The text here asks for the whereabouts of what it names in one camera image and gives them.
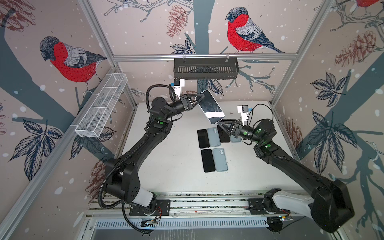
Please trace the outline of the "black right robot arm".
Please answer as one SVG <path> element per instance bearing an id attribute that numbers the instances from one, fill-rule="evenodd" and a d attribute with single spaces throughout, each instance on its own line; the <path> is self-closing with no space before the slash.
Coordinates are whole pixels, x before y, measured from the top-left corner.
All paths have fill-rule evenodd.
<path id="1" fill-rule="evenodd" d="M 322 230 L 336 232 L 355 216 L 347 186 L 340 180 L 332 181 L 305 167 L 273 142 L 276 135 L 274 122 L 260 120 L 256 127 L 249 127 L 236 119 L 223 119 L 218 126 L 230 136 L 255 143 L 257 157 L 279 169 L 298 185 L 309 197 L 274 188 L 264 195 L 264 209 L 269 214 L 289 210 L 312 219 Z"/>

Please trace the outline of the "light blue case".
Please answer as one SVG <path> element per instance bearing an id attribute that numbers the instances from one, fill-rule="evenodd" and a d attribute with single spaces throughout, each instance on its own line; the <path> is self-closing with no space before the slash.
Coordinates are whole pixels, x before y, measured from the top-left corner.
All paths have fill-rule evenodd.
<path id="1" fill-rule="evenodd" d="M 217 127 L 208 128 L 207 133 L 210 147 L 219 147 L 221 145 L 221 141 Z"/>

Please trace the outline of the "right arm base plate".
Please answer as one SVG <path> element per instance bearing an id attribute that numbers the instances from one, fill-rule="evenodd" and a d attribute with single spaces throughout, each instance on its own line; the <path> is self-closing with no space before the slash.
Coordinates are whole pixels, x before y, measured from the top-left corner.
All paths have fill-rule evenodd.
<path id="1" fill-rule="evenodd" d="M 248 208 L 247 211 L 251 215 L 290 215 L 289 210 L 278 209 L 274 204 L 271 206 L 264 204 L 264 199 L 248 199 Z"/>

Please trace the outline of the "bare black phone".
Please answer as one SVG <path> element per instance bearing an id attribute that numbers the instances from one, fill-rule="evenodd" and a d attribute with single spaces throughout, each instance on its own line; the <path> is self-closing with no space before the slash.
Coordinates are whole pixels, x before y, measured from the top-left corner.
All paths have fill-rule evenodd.
<path id="1" fill-rule="evenodd" d="M 198 134 L 199 148 L 200 149 L 209 148 L 210 142 L 209 142 L 207 129 L 197 130 L 197 134 Z"/>
<path id="2" fill-rule="evenodd" d="M 220 139 L 221 143 L 230 143 L 231 142 L 230 135 L 228 133 L 226 133 L 223 128 L 221 128 L 220 126 L 217 126 L 217 130 L 218 130 L 219 139 Z"/>

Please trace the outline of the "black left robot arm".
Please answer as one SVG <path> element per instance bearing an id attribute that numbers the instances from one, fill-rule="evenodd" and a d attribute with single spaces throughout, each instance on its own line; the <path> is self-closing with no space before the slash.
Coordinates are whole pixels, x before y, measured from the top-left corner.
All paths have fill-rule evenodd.
<path id="1" fill-rule="evenodd" d="M 202 94 L 185 94 L 170 104 L 162 97 L 147 103 L 150 115 L 145 134 L 128 152 L 105 163 L 105 179 L 98 191 L 98 204 L 102 209 L 134 204 L 154 211 L 156 195 L 141 187 L 139 169 L 153 149 L 170 133 L 172 117 L 194 109 L 203 98 Z"/>

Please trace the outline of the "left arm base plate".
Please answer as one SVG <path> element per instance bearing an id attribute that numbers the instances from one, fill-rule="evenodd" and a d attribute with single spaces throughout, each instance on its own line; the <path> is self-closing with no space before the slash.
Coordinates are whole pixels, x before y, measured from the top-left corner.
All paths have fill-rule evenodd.
<path id="1" fill-rule="evenodd" d="M 134 204 L 131 205 L 130 217 L 151 217 L 151 216 L 168 216 L 170 214 L 170 200 L 152 200 L 147 207 Z"/>

